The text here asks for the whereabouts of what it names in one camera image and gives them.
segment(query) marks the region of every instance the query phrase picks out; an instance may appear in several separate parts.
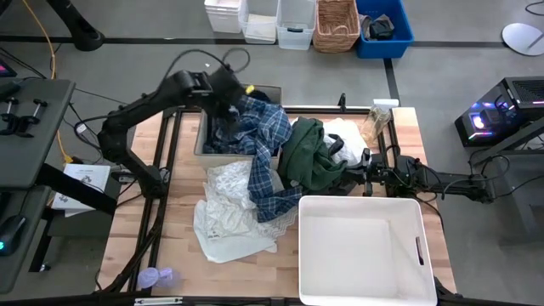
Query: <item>black mouse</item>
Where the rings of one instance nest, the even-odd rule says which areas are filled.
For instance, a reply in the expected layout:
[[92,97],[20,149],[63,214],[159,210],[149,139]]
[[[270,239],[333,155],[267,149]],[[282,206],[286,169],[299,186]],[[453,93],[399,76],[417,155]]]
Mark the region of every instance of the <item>black mouse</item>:
[[25,217],[14,215],[0,224],[0,256],[11,255],[17,250],[25,223]]

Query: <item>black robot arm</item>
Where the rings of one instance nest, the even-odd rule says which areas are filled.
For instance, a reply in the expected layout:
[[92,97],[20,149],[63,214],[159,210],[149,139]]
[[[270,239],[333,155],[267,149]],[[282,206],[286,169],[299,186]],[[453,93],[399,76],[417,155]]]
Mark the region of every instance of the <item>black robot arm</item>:
[[372,196],[372,184],[384,184],[393,196],[414,197],[419,192],[466,196],[473,201],[491,203],[495,190],[482,174],[438,173],[411,156],[397,156],[394,167],[386,167],[382,154],[363,151],[361,163],[349,167],[346,179],[365,184],[365,196]]
[[206,72],[180,71],[165,78],[159,88],[132,104],[112,111],[99,133],[99,147],[104,158],[125,166],[139,181],[146,198],[159,198],[166,184],[157,167],[145,165],[127,144],[128,129],[172,107],[201,107],[210,117],[229,118],[229,108],[236,105],[244,88],[228,65],[221,65],[212,75]]

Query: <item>yellow cable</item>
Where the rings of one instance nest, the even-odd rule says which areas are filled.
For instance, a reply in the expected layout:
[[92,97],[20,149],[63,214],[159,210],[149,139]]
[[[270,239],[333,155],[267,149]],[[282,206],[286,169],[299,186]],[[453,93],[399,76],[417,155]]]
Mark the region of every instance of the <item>yellow cable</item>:
[[[49,51],[51,52],[51,61],[52,61],[51,79],[55,79],[56,78],[55,72],[57,71],[57,61],[56,61],[55,56],[54,56],[53,44],[51,43],[51,40],[49,39],[49,35],[48,35],[47,31],[45,31],[45,28],[43,27],[42,23],[37,18],[36,14],[34,14],[34,11],[32,10],[31,6],[28,5],[26,0],[23,0],[23,3],[25,4],[26,9],[28,9],[28,12],[32,15],[32,17],[34,18],[34,20],[36,21],[36,23],[38,24],[40,29],[42,29],[42,33],[45,36],[45,39],[47,39],[47,41],[48,41]],[[69,155],[67,155],[66,152],[65,152],[65,148],[62,145],[62,140],[60,139],[59,130],[57,130],[57,140],[59,141],[60,152],[62,153],[62,156],[65,159],[65,163],[73,162],[74,160]]]

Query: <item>wicker basket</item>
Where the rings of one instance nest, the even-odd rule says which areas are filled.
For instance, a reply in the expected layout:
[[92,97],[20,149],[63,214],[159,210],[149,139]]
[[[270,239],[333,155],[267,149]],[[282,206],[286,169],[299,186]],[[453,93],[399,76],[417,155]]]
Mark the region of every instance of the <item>wicker basket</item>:
[[317,0],[316,6],[314,48],[323,53],[350,50],[360,36],[355,0]]

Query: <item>cardboard box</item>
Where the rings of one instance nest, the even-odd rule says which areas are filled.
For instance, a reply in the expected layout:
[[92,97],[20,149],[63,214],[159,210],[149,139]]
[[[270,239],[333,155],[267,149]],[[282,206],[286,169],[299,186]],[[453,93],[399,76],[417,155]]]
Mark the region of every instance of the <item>cardboard box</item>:
[[[281,105],[281,88],[274,86],[254,85],[256,90],[264,92],[273,103]],[[232,162],[251,161],[254,156],[242,154],[206,154],[203,152],[204,144],[207,138],[207,114],[201,113],[201,122],[196,135],[194,154],[201,166],[207,170],[210,167],[219,167],[228,165]],[[278,150],[275,156],[270,159],[270,168],[276,170],[280,164],[281,150]]]

